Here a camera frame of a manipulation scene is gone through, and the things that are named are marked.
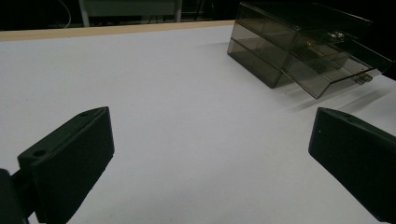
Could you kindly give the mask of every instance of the table surface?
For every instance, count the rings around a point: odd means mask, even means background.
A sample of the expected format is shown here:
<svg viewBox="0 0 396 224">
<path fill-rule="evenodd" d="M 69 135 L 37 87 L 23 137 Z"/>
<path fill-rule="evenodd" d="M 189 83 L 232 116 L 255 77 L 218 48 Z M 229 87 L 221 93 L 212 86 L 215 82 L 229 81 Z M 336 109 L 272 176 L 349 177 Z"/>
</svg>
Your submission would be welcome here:
<svg viewBox="0 0 396 224">
<path fill-rule="evenodd" d="M 69 223 L 378 223 L 308 154 L 318 107 L 396 134 L 396 82 L 313 99 L 226 53 L 233 21 L 0 33 L 0 164 L 109 106 L 115 155 Z M 30 217 L 36 223 L 35 215 Z"/>
</svg>

